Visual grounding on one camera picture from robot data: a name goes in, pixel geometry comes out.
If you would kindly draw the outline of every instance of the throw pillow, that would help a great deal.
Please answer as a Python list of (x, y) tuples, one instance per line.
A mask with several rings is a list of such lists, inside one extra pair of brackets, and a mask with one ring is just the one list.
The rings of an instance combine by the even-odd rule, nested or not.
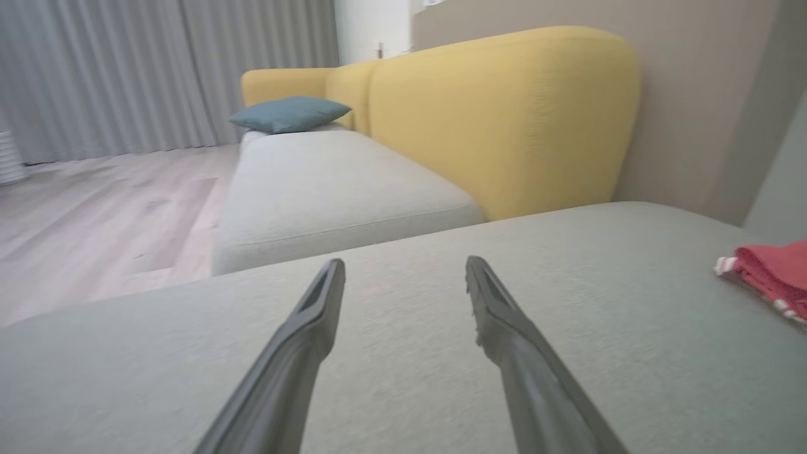
[(344, 104), (308, 96), (255, 104), (230, 117), (230, 122), (268, 134), (303, 132), (330, 123), (350, 111)]

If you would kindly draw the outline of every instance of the gray sofa cushion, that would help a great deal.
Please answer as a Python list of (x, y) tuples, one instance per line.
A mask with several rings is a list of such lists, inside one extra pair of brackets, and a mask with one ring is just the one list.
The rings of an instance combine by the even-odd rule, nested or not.
[(475, 344), (488, 260), (634, 453), (796, 453), (805, 339), (711, 271), (753, 242), (673, 208), (604, 204), (261, 267), (0, 331), (4, 453), (188, 452), (329, 257), (347, 266), (304, 453), (515, 452)]
[(357, 132), (248, 132), (213, 274), (482, 221), (462, 189)]

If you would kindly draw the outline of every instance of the fabric surface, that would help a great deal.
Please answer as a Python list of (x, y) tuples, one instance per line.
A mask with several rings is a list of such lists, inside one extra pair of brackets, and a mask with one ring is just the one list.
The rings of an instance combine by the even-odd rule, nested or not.
[(350, 107), (328, 99), (291, 96), (249, 106), (230, 117), (230, 122), (269, 134), (284, 134), (310, 131), (349, 111)]
[(331, 0), (7, 0), (0, 42), (28, 163), (237, 143), (242, 73), (339, 64)]
[(785, 247), (751, 245), (720, 257), (718, 275), (739, 278), (786, 318), (807, 326), (807, 240)]
[(621, 38), (547, 27), (385, 60), (372, 137), (443, 175), (488, 220), (611, 200), (640, 95)]
[(333, 68), (254, 69), (241, 76), (246, 107), (290, 96), (325, 97), (325, 81)]
[[(323, 124), (322, 126), (317, 126), (316, 128), (312, 128), (309, 132), (318, 132), (318, 131), (349, 131), (349, 128), (346, 128), (342, 124), (331, 122)], [(271, 134), (267, 134), (266, 132), (262, 131), (247, 131), (244, 133), (244, 136), (241, 138), (241, 148), (245, 148), (249, 142), (254, 141), (255, 139), (260, 139), (262, 137), (268, 137)]]
[(370, 135), (368, 106), (370, 78), (380, 63), (380, 60), (370, 60), (340, 66), (328, 75), (325, 83), (325, 94), (328, 99), (351, 106), (353, 109), (337, 121), (365, 136)]
[(216, 234), (214, 275), (483, 221), (464, 191), (358, 132), (254, 137)]
[(753, 243), (652, 204), (603, 204), (280, 263), (0, 331), (4, 454), (192, 452), (331, 257), (347, 282), (302, 453), (515, 453), (475, 343), (484, 257), (630, 452), (802, 453), (804, 335), (709, 266)]

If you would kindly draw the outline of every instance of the red towel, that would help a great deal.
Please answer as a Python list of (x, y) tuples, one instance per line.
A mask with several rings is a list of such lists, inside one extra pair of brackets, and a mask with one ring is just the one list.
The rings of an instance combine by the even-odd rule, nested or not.
[(807, 326), (807, 240), (785, 247), (744, 246), (720, 257), (714, 271), (759, 290), (785, 317)]

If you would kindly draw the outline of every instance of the curtain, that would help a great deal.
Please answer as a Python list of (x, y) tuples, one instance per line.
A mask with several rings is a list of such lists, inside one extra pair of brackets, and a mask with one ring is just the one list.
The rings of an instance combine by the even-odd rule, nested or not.
[(234, 143), (242, 73), (339, 63), (332, 0), (3, 0), (0, 43), (27, 163)]

